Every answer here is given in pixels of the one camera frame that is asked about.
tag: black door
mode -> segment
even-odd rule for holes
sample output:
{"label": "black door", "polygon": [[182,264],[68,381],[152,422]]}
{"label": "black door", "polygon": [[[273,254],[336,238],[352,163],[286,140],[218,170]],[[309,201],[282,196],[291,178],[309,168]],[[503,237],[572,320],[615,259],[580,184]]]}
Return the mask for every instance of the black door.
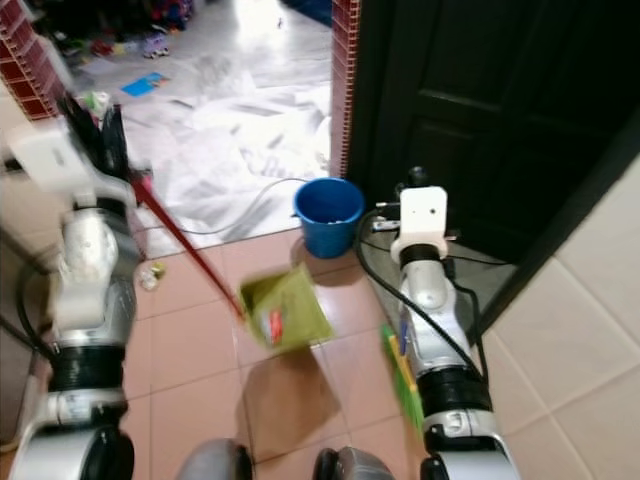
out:
{"label": "black door", "polygon": [[394,8],[376,134],[354,135],[352,149],[371,148],[353,180],[388,200],[422,165],[447,189],[461,243],[518,261],[638,104],[640,2]]}

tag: dustpan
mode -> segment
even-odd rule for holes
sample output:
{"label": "dustpan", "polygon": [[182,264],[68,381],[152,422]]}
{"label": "dustpan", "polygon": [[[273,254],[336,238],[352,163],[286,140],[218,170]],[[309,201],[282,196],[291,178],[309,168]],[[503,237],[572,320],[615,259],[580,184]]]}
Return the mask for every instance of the dustpan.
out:
{"label": "dustpan", "polygon": [[289,351],[333,336],[304,264],[240,287],[246,325],[267,349]]}

